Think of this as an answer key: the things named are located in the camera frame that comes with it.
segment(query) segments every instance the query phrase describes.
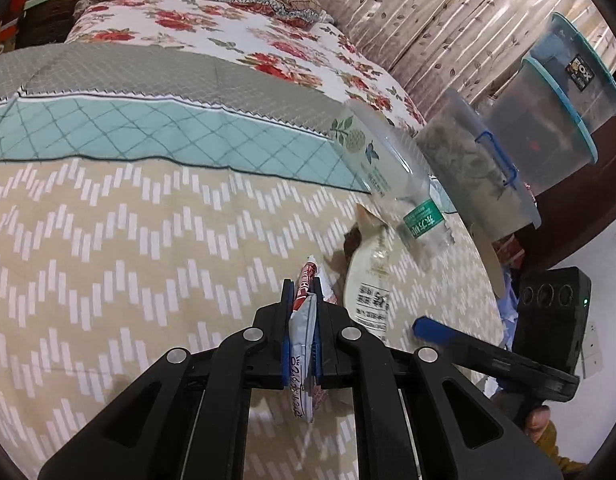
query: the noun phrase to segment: electrical outlet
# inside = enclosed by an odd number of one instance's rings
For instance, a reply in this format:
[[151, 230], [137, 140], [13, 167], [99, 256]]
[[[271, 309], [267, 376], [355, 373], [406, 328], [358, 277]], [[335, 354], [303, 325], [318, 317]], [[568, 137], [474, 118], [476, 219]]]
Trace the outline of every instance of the electrical outlet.
[[588, 321], [586, 327], [586, 333], [584, 334], [584, 341], [581, 344], [581, 355], [584, 359], [587, 357], [601, 352], [599, 346], [599, 336], [597, 333], [597, 325], [594, 320]]
[[590, 376], [600, 372], [604, 368], [604, 359], [601, 356], [601, 352], [597, 354], [592, 354], [589, 357], [584, 357], [582, 360], [583, 371], [584, 371], [584, 379], [589, 378]]

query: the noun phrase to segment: snack packet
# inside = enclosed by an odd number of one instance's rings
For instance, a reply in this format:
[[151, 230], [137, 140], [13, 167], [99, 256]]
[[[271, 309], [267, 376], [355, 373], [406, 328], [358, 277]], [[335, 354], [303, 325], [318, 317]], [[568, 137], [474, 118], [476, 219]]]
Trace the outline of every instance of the snack packet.
[[388, 226], [360, 204], [357, 204], [357, 229], [358, 246], [352, 249], [348, 266], [344, 307], [350, 319], [385, 344], [392, 301], [388, 281], [392, 240]]
[[293, 311], [288, 322], [291, 405], [294, 416], [304, 418], [307, 422], [314, 420], [314, 410], [325, 397], [325, 392], [315, 383], [312, 360], [317, 295], [310, 290], [315, 277], [320, 279], [324, 301], [337, 303], [328, 275], [311, 255], [299, 275]]

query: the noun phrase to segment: green bottle label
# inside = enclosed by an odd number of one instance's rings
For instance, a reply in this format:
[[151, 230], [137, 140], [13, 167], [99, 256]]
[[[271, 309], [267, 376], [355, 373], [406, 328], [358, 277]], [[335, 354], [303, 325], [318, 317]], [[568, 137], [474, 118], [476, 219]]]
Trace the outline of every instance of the green bottle label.
[[419, 238], [425, 232], [430, 231], [434, 226], [443, 221], [441, 214], [435, 203], [428, 199], [423, 204], [403, 217], [403, 222], [415, 238]]

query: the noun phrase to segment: blue handle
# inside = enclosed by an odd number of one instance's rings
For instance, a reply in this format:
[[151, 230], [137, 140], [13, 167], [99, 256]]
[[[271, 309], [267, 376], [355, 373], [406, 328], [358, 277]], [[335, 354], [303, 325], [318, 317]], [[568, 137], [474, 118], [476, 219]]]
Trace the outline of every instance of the blue handle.
[[503, 150], [503, 148], [499, 145], [499, 141], [495, 138], [495, 136], [492, 133], [490, 133], [490, 132], [483, 132], [474, 141], [475, 142], [479, 142], [479, 139], [481, 139], [483, 136], [486, 136], [486, 137], [488, 137], [490, 139], [490, 143], [495, 148], [495, 151], [497, 152], [497, 155], [499, 155], [499, 157], [501, 158], [503, 163], [508, 167], [508, 169], [510, 170], [510, 173], [512, 174], [512, 176], [509, 177], [509, 179], [504, 180], [504, 187], [508, 186], [509, 184], [512, 184], [517, 179], [517, 177], [518, 177], [517, 168], [512, 163], [512, 161], [508, 158], [508, 155]]

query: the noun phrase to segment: bed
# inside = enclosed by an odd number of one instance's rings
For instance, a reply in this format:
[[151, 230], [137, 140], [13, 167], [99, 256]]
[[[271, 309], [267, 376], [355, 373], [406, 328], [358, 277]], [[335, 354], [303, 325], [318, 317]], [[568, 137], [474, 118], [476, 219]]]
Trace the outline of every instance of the bed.
[[[67, 43], [0, 56], [0, 443], [29, 478], [169, 348], [249, 326], [308, 255], [341, 292], [370, 198], [325, 133], [352, 96], [422, 121], [313, 10], [301, 28], [280, 7], [88, 0]], [[392, 346], [417, 347], [422, 315], [501, 341], [477, 249], [446, 220], [454, 245], [429, 266], [395, 249]], [[356, 470], [348, 404], [308, 425], [287, 392], [253, 394], [244, 478]]]
[[339, 102], [362, 100], [401, 128], [416, 132], [421, 127], [423, 119], [408, 94], [386, 70], [358, 54], [333, 24], [322, 21], [331, 20], [315, 0], [282, 3], [80, 0], [80, 16], [66, 42], [159, 45], [208, 54]]

